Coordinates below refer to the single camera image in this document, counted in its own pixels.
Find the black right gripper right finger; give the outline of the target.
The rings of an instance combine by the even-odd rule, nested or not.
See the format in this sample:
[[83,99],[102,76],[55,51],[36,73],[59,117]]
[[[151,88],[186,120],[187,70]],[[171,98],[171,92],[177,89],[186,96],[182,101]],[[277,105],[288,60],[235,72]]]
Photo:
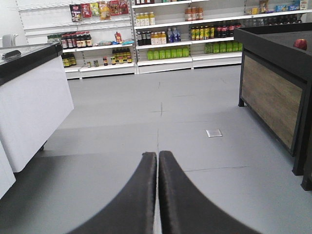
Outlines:
[[164,234],[255,234],[211,202],[170,151],[159,153],[158,197]]

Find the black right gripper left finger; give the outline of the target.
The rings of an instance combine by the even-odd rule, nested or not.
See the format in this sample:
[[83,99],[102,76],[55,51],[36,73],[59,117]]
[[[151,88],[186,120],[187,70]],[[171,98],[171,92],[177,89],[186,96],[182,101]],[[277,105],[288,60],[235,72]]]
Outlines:
[[151,234],[156,202],[157,157],[145,152],[135,172],[95,216],[71,234]]

